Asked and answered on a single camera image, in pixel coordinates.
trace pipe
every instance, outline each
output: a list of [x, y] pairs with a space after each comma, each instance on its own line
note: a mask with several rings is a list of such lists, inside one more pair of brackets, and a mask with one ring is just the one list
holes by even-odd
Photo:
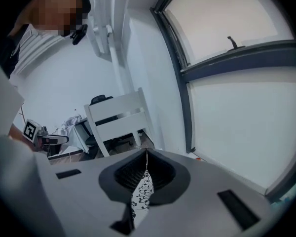
[[[120, 68], [119, 62], [118, 62], [118, 56], [117, 56], [117, 51], [116, 51], [116, 47], [115, 47], [114, 34], [113, 34], [112, 26], [107, 25], [107, 31], [108, 31], [109, 48], [110, 48], [110, 52], [111, 52], [111, 57], [112, 57], [112, 63], [113, 63], [116, 83], [117, 83], [120, 94], [124, 95], [125, 90], [124, 90], [122, 79], [121, 79], [122, 78], [121, 68]], [[138, 147], [140, 147], [142, 145], [142, 142], [140, 140], [138, 132], [133, 131], [132, 133], [133, 133], [136, 145]]]
[[100, 0], [93, 0], [94, 2], [94, 20], [97, 22], [97, 26], [99, 27], [100, 38], [103, 46], [103, 50], [105, 54], [109, 53], [109, 45], [107, 39], [107, 29], [104, 25], [102, 16], [101, 16], [101, 5]]
[[92, 46], [92, 49], [93, 49], [95, 55], [100, 57], [102, 54], [101, 54], [97, 39], [95, 38], [95, 34], [94, 34], [93, 29], [92, 29], [92, 24], [91, 24], [89, 19], [88, 19], [88, 26], [89, 27], [88, 27], [86, 35], [87, 35], [87, 37], [88, 37], [88, 39], [90, 41], [90, 44]]

